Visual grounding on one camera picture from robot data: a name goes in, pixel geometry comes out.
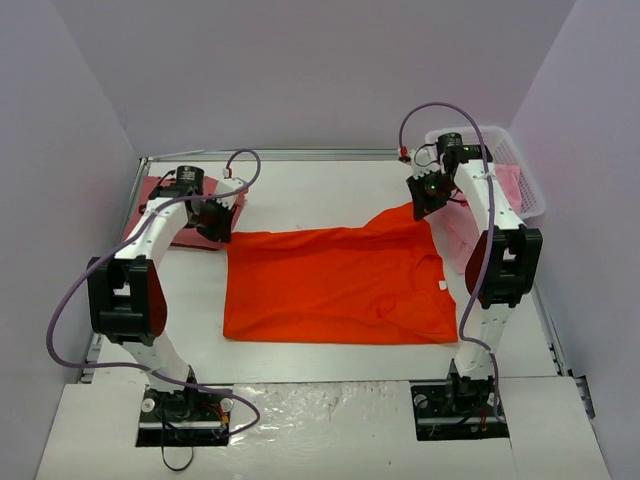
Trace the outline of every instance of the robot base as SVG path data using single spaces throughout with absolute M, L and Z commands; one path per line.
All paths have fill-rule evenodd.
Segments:
M 508 438 L 507 425 L 493 417 L 493 406 L 484 395 L 469 396 L 452 405 L 446 381 L 411 385 L 413 416 L 418 441 Z
M 195 383 L 195 377 L 189 381 Z M 226 397 L 190 388 L 173 393 L 148 389 L 136 447 L 226 446 L 232 408 L 233 401 Z

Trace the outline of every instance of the white plastic basket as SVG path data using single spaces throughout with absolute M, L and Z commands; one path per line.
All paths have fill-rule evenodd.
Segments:
M 478 136 L 471 127 L 432 130 L 427 133 L 426 142 L 435 143 L 440 135 L 449 132 L 457 132 L 462 135 L 462 141 L 468 145 L 478 143 Z M 520 194 L 522 195 L 520 218 L 524 220 L 542 215 L 547 207 L 545 201 L 509 133 L 500 127 L 480 127 L 480 132 L 482 132 L 484 143 L 489 147 L 496 165 L 518 165 L 520 167 Z

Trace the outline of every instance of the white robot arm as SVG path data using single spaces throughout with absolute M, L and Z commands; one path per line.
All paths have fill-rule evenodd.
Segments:
M 480 233 L 480 240 L 465 271 L 469 293 L 478 279 L 486 247 L 489 226 L 486 176 L 493 175 L 496 180 L 495 165 L 488 149 L 486 153 L 489 158 L 488 173 L 485 173 L 480 146 L 464 145 L 459 134 L 448 133 L 440 136 L 436 144 L 425 145 L 400 158 L 410 163 L 413 170 L 407 184 L 416 221 L 444 207 L 457 191 L 465 195 Z M 493 181 L 493 197 L 494 239 L 489 268 L 478 297 L 482 316 L 469 318 L 465 335 L 481 340 L 495 353 L 509 316 L 520 303 L 522 295 L 528 293 L 533 285 L 542 235 L 539 230 L 524 225 L 497 181 Z M 489 352 L 482 346 L 461 342 L 452 368 L 455 369 L 457 381 L 483 382 L 488 379 L 491 388 L 493 369 Z
M 202 195 L 203 181 L 203 170 L 179 167 L 175 182 L 154 189 L 130 236 L 142 228 L 150 215 L 157 216 L 155 221 L 138 240 L 120 250 L 88 279 L 93 330 L 122 345 L 139 364 L 181 381 L 194 380 L 194 374 L 165 332 L 167 304 L 157 268 L 176 234 L 185 227 L 196 228 L 214 242 L 228 242 L 238 196 L 181 202 L 166 208 L 162 205 L 170 198 Z M 224 178 L 214 193 L 229 193 L 242 185 L 240 179 Z M 181 390 L 175 384 L 147 376 L 150 388 L 157 392 Z

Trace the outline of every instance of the orange t-shirt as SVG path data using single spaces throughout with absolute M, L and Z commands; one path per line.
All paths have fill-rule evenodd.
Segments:
M 234 233 L 224 336 L 251 342 L 457 341 L 456 306 L 411 204 L 362 228 Z

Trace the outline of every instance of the white platform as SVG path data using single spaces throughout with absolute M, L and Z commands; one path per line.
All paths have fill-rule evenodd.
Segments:
M 407 382 L 236 385 L 263 420 L 179 477 L 135 448 L 143 387 L 68 385 L 37 480 L 609 478 L 573 379 L 505 379 L 510 439 L 418 442 Z M 251 412 L 236 403 L 232 424 Z M 168 449 L 180 465 L 188 449 Z
M 173 163 L 153 163 L 163 175 Z M 198 163 L 220 177 L 222 164 Z M 248 179 L 252 162 L 234 164 Z M 410 170 L 395 161 L 265 162 L 251 187 L 238 231 L 292 231 L 335 226 L 357 227 L 386 208 L 410 201 L 405 184 Z M 447 261 L 448 249 L 437 215 L 431 220 L 436 246 L 445 260 L 445 277 L 458 305 L 468 299 L 463 278 Z M 419 380 L 444 378 L 455 345 L 359 346 L 244 343 L 222 336 L 227 265 L 224 252 L 171 249 L 160 266 L 169 306 L 167 331 L 179 354 L 204 383 L 273 383 Z M 105 343 L 99 361 L 129 360 L 121 347 Z M 498 360 L 504 377 L 555 376 L 542 327 L 529 296 L 507 324 Z M 130 369 L 98 370 L 94 383 L 145 382 Z
M 221 169 L 219 163 L 198 165 L 210 176 Z M 173 166 L 154 164 L 151 173 L 164 174 Z M 244 178 L 252 169 L 249 162 L 234 167 Z M 407 175 L 392 161 L 267 163 L 238 229 L 360 226 L 409 200 Z M 434 233 L 460 310 L 467 298 L 462 278 L 447 263 L 442 229 L 435 225 Z M 169 304 L 168 331 L 201 382 L 232 384 L 263 417 L 228 447 L 196 449 L 194 463 L 180 478 L 609 478 L 573 379 L 556 376 L 529 297 L 508 323 L 498 351 L 510 438 L 418 442 L 410 385 L 402 380 L 444 378 L 455 345 L 227 341 L 222 337 L 226 271 L 222 252 L 173 249 L 166 255 L 160 278 Z M 105 343 L 100 360 L 131 358 Z M 134 446 L 145 382 L 135 371 L 114 369 L 97 371 L 91 385 L 68 385 L 38 480 L 177 478 L 162 464 L 158 448 Z M 236 402 L 232 424 L 250 418 Z M 180 464 L 188 450 L 169 449 L 167 456 Z

